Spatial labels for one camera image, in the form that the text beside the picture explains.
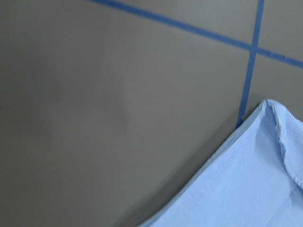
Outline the light blue striped shirt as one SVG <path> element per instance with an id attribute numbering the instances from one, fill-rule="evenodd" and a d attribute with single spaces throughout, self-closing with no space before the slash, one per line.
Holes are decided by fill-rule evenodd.
<path id="1" fill-rule="evenodd" d="M 144 227 L 300 227 L 303 124 L 267 99 Z"/>

